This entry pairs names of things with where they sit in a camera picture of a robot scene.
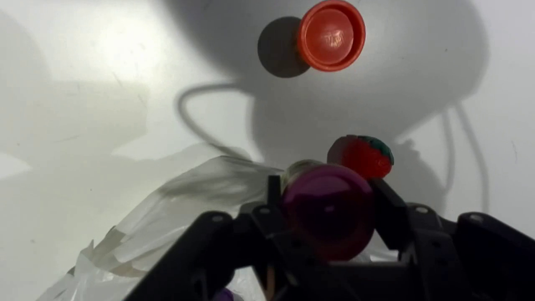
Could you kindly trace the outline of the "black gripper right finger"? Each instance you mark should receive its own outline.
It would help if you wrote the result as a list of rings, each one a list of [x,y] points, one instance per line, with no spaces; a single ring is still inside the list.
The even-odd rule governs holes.
[[[535,241],[483,213],[456,221],[369,183],[374,229],[397,259],[364,271],[362,301],[535,301]]]

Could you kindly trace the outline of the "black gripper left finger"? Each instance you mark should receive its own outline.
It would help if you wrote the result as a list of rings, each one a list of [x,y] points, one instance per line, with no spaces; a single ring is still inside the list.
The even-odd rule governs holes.
[[[235,218],[200,214],[125,301],[212,301],[237,269],[252,268],[265,301],[310,301],[304,286],[304,246],[287,228],[280,178],[267,178],[267,201],[245,204]]]

